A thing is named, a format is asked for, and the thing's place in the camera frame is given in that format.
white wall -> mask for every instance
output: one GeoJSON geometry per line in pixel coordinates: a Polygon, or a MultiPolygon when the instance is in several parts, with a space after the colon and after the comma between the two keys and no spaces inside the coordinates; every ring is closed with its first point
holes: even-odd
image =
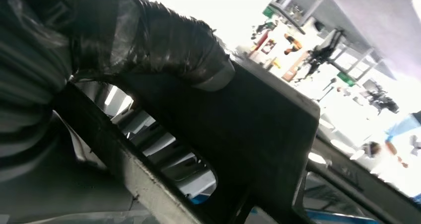
{"type": "Polygon", "coordinates": [[[262,20],[271,0],[151,0],[208,23],[229,47],[249,40],[251,26],[262,20]]]}

